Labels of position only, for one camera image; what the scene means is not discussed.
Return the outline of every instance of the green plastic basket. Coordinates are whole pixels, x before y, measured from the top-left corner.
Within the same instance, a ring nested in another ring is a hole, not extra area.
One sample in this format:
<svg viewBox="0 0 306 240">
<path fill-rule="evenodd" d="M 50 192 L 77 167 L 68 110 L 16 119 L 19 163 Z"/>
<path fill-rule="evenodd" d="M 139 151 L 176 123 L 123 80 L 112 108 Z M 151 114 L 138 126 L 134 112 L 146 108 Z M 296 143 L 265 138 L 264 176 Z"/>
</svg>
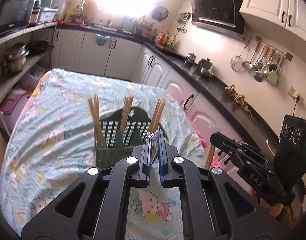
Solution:
<svg viewBox="0 0 306 240">
<path fill-rule="evenodd" d="M 131 156 L 134 147 L 144 144 L 151 119 L 144 110 L 131 107 L 125 132 L 122 136 L 120 133 L 122 111 L 123 109 L 120 109 L 110 117 L 101 120 L 101 128 L 107 148 L 98 148 L 94 130 L 96 166 L 100 170 L 113 167 L 118 161 Z M 166 138 L 166 134 L 159 124 L 158 130 L 160 129 Z"/>
</svg>

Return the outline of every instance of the wooden stick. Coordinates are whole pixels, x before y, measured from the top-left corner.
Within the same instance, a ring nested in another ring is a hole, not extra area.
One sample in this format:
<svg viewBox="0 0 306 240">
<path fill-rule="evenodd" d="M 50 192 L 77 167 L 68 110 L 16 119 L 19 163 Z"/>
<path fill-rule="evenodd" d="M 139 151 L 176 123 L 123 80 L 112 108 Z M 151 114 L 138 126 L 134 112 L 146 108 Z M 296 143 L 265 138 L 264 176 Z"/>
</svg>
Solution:
<svg viewBox="0 0 306 240">
<path fill-rule="evenodd" d="M 159 124 L 161 116 L 162 116 L 162 112 L 164 110 L 165 103 L 166 103 L 165 99 L 162 99 L 162 101 L 161 101 L 161 103 L 159 105 L 159 109 L 158 109 L 158 112 L 157 112 L 157 116 L 156 116 L 156 119 L 155 119 L 155 122 L 154 122 L 154 126 L 153 126 L 153 131 L 152 132 L 155 132 L 157 130 L 158 124 Z"/>
<path fill-rule="evenodd" d="M 121 123 L 120 123 L 120 133 L 122 133 L 122 132 L 124 133 L 124 131 L 123 131 L 123 124 L 124 124 L 125 118 L 126 118 L 128 102 L 129 102 L 129 96 L 125 96 L 125 98 L 124 98 L 124 105 L 123 105 L 123 111 L 122 111 L 122 118 L 121 118 Z"/>
<path fill-rule="evenodd" d="M 206 153 L 206 160 L 205 160 L 205 164 L 204 164 L 204 169 L 205 170 L 210 170 L 211 168 L 211 163 L 214 157 L 214 152 L 215 152 L 215 146 L 210 144 L 209 148 L 207 149 L 207 153 Z"/>
<path fill-rule="evenodd" d="M 156 115 L 157 115 L 158 109 L 160 107 L 160 104 L 161 104 L 161 100 L 159 98 L 157 103 L 156 103 L 156 106 L 155 106 L 155 109 L 154 109 L 154 113 L 152 115 L 151 122 L 150 122 L 150 125 L 149 125 L 149 128 L 148 128 L 148 132 L 149 133 L 153 132 L 153 126 L 154 126 L 154 123 L 155 123 Z"/>
<path fill-rule="evenodd" d="M 94 125 L 95 125 L 95 137 L 96 137 L 97 145 L 98 145 L 98 147 L 106 147 L 106 141 L 105 141 L 103 133 L 102 133 L 100 120 L 97 118 L 92 99 L 89 98 L 88 101 L 89 101 L 89 107 L 90 107 L 90 111 L 91 111 L 91 114 L 92 114 L 93 122 L 94 122 Z"/>
<path fill-rule="evenodd" d="M 99 112 L 99 94 L 94 95 L 94 103 L 96 109 L 97 118 L 100 119 L 100 112 Z"/>
<path fill-rule="evenodd" d="M 126 124 L 127 124 L 127 120 L 129 118 L 129 114 L 130 114 L 130 110 L 131 110 L 131 107 L 132 107 L 133 99 L 134 99 L 134 96 L 129 96 L 128 97 L 126 114 L 125 114 L 124 122 L 121 126 L 121 129 L 120 129 L 122 134 L 124 134 L 124 131 L 125 131 L 125 127 L 126 127 Z"/>
</svg>

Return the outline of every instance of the wall cabinet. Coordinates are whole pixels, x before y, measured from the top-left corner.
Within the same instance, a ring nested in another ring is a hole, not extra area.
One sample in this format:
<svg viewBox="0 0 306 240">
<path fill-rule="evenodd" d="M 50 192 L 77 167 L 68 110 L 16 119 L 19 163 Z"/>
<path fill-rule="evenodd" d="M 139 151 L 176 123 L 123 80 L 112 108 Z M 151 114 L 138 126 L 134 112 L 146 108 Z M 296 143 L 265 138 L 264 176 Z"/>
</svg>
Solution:
<svg viewBox="0 0 306 240">
<path fill-rule="evenodd" d="M 150 67 L 144 81 L 145 85 L 162 87 L 162 84 L 169 73 L 171 66 L 158 56 L 151 60 Z"/>
<path fill-rule="evenodd" d="M 220 132 L 239 142 L 242 138 L 231 124 L 202 94 L 199 94 L 187 111 L 187 116 L 208 141 L 212 133 Z"/>
<path fill-rule="evenodd" d="M 288 0 L 244 0 L 240 12 L 257 15 L 285 27 Z"/>
<path fill-rule="evenodd" d="M 240 13 L 252 29 L 306 62 L 306 4 L 303 0 L 244 0 Z"/>
<path fill-rule="evenodd" d="M 286 29 L 306 41 L 306 4 L 303 0 L 289 0 Z"/>
<path fill-rule="evenodd" d="M 107 39 L 104 45 L 98 45 L 96 39 L 97 36 L 95 33 L 85 33 L 78 72 L 104 76 L 106 64 L 114 43 L 114 37 Z"/>
<path fill-rule="evenodd" d="M 53 53 L 53 68 L 77 71 L 85 32 L 57 30 Z"/>
<path fill-rule="evenodd" d="M 115 38 L 104 76 L 130 80 L 141 49 L 141 44 Z"/>
<path fill-rule="evenodd" d="M 193 104 L 197 95 L 199 94 L 189 82 L 187 82 L 180 74 L 178 74 L 174 69 L 170 69 L 162 88 L 167 90 L 174 99 L 184 107 L 184 111 L 187 111 Z"/>
<path fill-rule="evenodd" d="M 146 78 L 146 75 L 150 69 L 150 63 L 153 59 L 154 53 L 143 46 L 140 52 L 140 55 L 136 61 L 132 76 L 131 82 L 143 84 Z"/>
</svg>

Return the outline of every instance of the white cabinet door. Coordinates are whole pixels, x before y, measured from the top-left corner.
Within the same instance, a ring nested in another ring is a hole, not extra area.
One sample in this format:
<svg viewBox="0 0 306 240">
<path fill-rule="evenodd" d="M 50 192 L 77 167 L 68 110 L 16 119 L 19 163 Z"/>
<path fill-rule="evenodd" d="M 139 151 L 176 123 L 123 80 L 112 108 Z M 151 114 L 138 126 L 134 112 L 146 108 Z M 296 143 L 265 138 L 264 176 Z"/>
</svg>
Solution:
<svg viewBox="0 0 306 240">
<path fill-rule="evenodd" d="M 306 4 L 303 0 L 289 0 L 286 29 L 306 41 Z"/>
<path fill-rule="evenodd" d="M 130 80 L 141 49 L 141 44 L 115 38 L 104 76 Z"/>
<path fill-rule="evenodd" d="M 96 39 L 96 33 L 85 33 L 78 71 L 85 74 L 104 76 L 114 37 L 107 39 L 104 45 L 98 45 Z"/>
<path fill-rule="evenodd" d="M 53 53 L 53 68 L 77 71 L 85 32 L 57 30 Z"/>
<path fill-rule="evenodd" d="M 147 47 L 143 46 L 140 55 L 136 61 L 132 76 L 131 82 L 143 84 L 146 74 L 149 71 L 150 65 L 154 54 Z"/>
<path fill-rule="evenodd" d="M 165 78 L 162 88 L 167 90 L 181 106 L 184 106 L 187 102 L 185 111 L 190 108 L 199 94 L 189 82 L 172 68 Z"/>
<path fill-rule="evenodd" d="M 154 56 L 147 74 L 145 85 L 160 88 L 171 69 L 171 66 L 158 56 Z"/>
<path fill-rule="evenodd" d="M 288 0 L 243 0 L 240 8 L 242 15 L 255 15 L 282 27 L 286 25 L 287 12 Z"/>
<path fill-rule="evenodd" d="M 209 141 L 210 136 L 215 132 L 220 132 L 231 139 L 235 139 L 236 142 L 241 140 L 240 135 L 231 124 L 202 94 L 196 97 L 187 112 L 187 116 L 206 141 Z"/>
</svg>

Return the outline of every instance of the teapot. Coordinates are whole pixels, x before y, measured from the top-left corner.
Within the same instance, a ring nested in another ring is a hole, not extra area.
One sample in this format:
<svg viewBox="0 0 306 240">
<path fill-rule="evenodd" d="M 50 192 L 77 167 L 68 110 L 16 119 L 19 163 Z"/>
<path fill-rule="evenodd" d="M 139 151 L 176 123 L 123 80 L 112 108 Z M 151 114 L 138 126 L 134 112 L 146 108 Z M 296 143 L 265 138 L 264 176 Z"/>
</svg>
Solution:
<svg viewBox="0 0 306 240">
<path fill-rule="evenodd" d="M 213 65 L 212 62 L 210 62 L 209 58 L 202 58 L 199 63 L 197 64 L 197 69 L 201 70 L 202 68 L 210 70 L 211 66 Z"/>
</svg>

